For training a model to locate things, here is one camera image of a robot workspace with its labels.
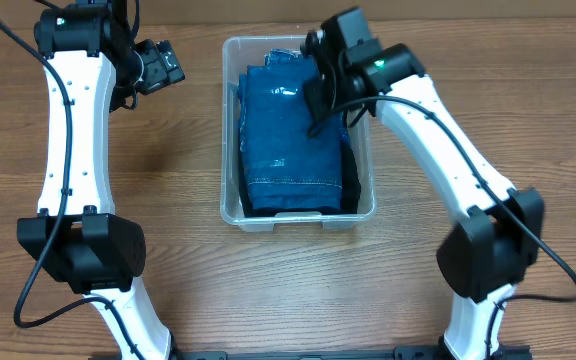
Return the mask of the blue jeans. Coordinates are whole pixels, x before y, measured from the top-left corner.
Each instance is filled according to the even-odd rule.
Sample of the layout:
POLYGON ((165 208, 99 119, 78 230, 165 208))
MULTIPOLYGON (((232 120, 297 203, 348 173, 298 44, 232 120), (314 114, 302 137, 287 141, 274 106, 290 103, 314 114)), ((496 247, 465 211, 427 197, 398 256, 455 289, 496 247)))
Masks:
POLYGON ((263 65, 250 65, 240 76, 239 151, 250 210, 256 216, 341 210, 339 126, 308 136, 312 117, 303 83, 317 74, 312 59, 294 50, 273 49, 263 65))

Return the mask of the black garment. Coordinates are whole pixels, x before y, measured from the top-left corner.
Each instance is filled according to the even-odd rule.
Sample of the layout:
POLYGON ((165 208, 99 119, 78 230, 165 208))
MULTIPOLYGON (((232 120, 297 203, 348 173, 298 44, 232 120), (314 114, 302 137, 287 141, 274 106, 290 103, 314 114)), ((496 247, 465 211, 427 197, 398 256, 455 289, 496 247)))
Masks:
POLYGON ((245 171, 243 166, 242 153, 238 152, 238 187, 239 187, 239 197, 242 204, 242 210, 246 218, 251 218, 255 216, 255 211, 253 209, 249 194, 248 187, 245 177, 245 171))
POLYGON ((340 149, 342 165, 341 212, 356 214, 361 197, 361 183, 357 163, 352 148, 348 143, 342 142, 340 149))

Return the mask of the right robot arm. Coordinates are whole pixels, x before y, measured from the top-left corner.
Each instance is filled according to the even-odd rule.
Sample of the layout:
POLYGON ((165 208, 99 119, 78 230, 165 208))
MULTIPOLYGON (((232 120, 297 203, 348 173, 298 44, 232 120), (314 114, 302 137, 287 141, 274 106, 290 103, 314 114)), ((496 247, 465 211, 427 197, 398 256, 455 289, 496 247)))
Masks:
POLYGON ((433 346, 403 346, 398 358, 529 359, 499 332, 508 303, 538 257, 545 212, 540 194, 518 190, 472 144, 442 104, 433 80, 404 44, 389 48, 368 30, 323 28, 301 52, 320 75, 306 101, 319 133, 328 116, 369 112, 408 148, 437 190, 453 228, 436 253, 453 291, 448 328, 433 346))

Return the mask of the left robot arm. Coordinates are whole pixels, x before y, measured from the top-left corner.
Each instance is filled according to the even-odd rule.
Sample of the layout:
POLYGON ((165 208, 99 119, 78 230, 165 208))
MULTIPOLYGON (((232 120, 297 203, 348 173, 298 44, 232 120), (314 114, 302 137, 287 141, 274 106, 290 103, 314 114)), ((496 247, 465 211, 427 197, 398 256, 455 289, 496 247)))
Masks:
POLYGON ((49 90, 46 173, 20 245, 102 316, 124 359, 175 359, 142 274, 142 228, 119 217, 109 181, 108 118, 181 81, 168 42, 138 41, 136 4, 78 1, 43 11, 34 28, 49 90))

